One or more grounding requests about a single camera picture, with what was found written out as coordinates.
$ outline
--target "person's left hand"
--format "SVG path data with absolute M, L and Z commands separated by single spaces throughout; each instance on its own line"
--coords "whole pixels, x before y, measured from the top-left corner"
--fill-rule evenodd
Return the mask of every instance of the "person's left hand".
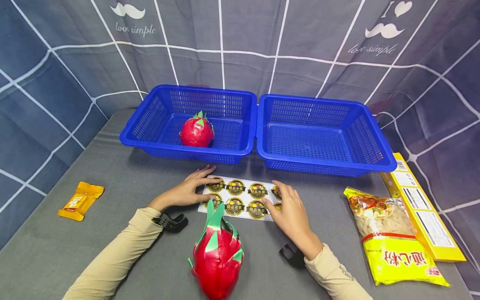
M 148 207 L 163 212 L 170 206 L 187 206 L 210 200 L 211 195 L 198 195 L 195 193 L 195 189 L 204 184 L 222 182 L 222 179 L 205 178 L 215 171 L 215 168 L 215 166 L 207 165 L 201 170 L 196 170 L 184 182 L 157 196 Z

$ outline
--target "hand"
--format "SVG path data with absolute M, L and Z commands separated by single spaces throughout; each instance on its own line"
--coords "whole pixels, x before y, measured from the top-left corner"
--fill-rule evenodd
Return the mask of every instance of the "hand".
M 314 259 L 324 248 L 320 239 L 313 233 L 308 216 L 297 190 L 274 180 L 280 190 L 282 209 L 276 210 L 266 198 L 262 199 L 278 227 L 294 242 L 308 260 Z
M 157 196 L 148 207 L 163 212 L 170 206 L 187 206 L 210 200 L 212 198 L 211 195 L 198 195 L 195 193 L 195 189 L 208 183 L 220 183 L 222 179 L 204 178 L 215 171 L 215 169 L 215 166 L 210 167 L 210 165 L 201 170 L 197 169 L 181 184 Z

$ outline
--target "black wrist strap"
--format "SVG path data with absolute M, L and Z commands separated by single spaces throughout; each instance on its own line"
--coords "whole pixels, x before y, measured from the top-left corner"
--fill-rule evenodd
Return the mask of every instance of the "black wrist strap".
M 188 225 L 188 219 L 184 214 L 180 214 L 175 219 L 172 219 L 167 214 L 162 214 L 160 217 L 152 219 L 152 222 L 159 224 L 168 232 L 177 233 L 182 231 Z
M 296 246 L 285 244 L 282 249 L 279 251 L 280 255 L 283 256 L 289 265 L 294 268 L 301 269 L 305 266 L 303 261 L 303 253 Z

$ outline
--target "red dragon fruit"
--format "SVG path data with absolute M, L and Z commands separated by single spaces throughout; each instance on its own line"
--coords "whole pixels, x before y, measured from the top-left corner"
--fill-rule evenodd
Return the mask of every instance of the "red dragon fruit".
M 243 250 L 237 230 L 223 219 L 225 204 L 214 212 L 208 202 L 204 232 L 193 248 L 194 264 L 190 271 L 209 300 L 226 299 L 237 284 L 243 262 Z
M 213 124 L 211 124 L 206 114 L 200 111 L 192 118 L 185 121 L 181 132 L 180 140 L 185 146 L 207 147 L 215 137 Z

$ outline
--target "yellow noodle bag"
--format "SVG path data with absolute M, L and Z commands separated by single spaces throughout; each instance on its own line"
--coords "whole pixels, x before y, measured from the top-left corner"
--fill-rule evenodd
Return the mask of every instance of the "yellow noodle bag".
M 351 187 L 343 194 L 362 235 L 375 285 L 414 280 L 450 286 L 416 240 L 401 199 L 377 198 Z
M 80 222 L 84 219 L 86 211 L 102 193 L 103 186 L 81 181 L 73 197 L 58 211 L 58 215 Z

